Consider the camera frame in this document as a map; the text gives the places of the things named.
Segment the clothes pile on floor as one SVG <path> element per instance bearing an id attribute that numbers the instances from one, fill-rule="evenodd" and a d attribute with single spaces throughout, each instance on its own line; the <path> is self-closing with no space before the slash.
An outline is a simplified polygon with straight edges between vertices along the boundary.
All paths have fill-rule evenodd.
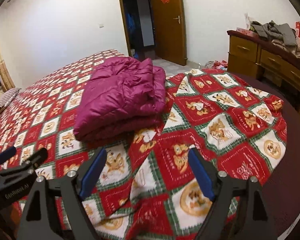
<path id="1" fill-rule="evenodd" d="M 204 69 L 218 69 L 218 70 L 224 70 L 227 71 L 228 69 L 228 63 L 224 60 L 222 61 L 208 61 L 204 67 Z"/>

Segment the clothes pile on dresser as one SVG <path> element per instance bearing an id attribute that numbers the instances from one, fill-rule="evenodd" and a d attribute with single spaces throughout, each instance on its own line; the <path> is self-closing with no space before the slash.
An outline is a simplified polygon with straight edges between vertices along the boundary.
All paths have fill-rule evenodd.
<path id="1" fill-rule="evenodd" d="M 270 21 L 265 24 L 253 21 L 245 14 L 246 28 L 237 27 L 236 31 L 251 37 L 258 37 L 264 41 L 271 42 L 273 45 L 293 54 L 300 59 L 300 37 L 295 29 L 291 28 L 288 23 L 276 24 Z"/>

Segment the magenta puffer jacket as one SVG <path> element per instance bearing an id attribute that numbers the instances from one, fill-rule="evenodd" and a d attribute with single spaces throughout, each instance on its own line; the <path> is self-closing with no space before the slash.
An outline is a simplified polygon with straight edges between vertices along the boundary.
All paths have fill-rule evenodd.
<path id="1" fill-rule="evenodd" d="M 166 73 L 151 59 L 115 56 L 96 66 L 77 107 L 74 136 L 96 144 L 156 125 L 166 102 Z"/>

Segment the grey striped pillow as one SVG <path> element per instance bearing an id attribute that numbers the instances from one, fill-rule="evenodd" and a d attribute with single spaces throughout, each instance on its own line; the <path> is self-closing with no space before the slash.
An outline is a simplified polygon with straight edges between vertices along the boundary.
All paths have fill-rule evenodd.
<path id="1" fill-rule="evenodd" d="M 19 94 L 20 88 L 11 88 L 0 97 L 0 108 L 4 110 L 9 106 L 9 104 L 15 99 Z"/>

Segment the brown wooden door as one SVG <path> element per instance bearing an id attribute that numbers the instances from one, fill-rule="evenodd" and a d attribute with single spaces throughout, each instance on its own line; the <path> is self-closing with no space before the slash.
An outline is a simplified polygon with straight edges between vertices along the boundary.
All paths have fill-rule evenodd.
<path id="1" fill-rule="evenodd" d="M 184 66 L 187 61 L 183 0 L 151 0 L 158 57 Z"/>

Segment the red bear patchwork bedspread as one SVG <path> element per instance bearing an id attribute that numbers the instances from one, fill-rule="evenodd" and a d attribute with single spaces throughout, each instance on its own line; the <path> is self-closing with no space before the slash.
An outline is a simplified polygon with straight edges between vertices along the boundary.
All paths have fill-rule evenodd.
<path id="1" fill-rule="evenodd" d="M 126 56 L 109 50 L 69 64 L 28 87 L 0 114 L 0 151 L 15 146 L 4 167 L 45 147 L 37 173 L 55 179 L 77 170 L 104 146 L 107 162 L 83 205 L 105 239 L 193 239 L 211 202 L 194 177 L 188 152 L 232 178 L 264 184 L 286 153 L 287 124 L 277 96 L 217 69 L 166 77 L 165 108 L 151 127 L 96 144 L 74 136 L 77 107 L 96 66 Z"/>

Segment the brown wooden dresser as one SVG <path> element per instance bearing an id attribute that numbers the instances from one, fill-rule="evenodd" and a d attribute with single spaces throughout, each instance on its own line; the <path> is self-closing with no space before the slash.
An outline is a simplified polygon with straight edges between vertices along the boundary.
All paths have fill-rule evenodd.
<path id="1" fill-rule="evenodd" d="M 227 34 L 228 71 L 270 85 L 300 114 L 300 59 L 257 36 L 235 30 Z"/>

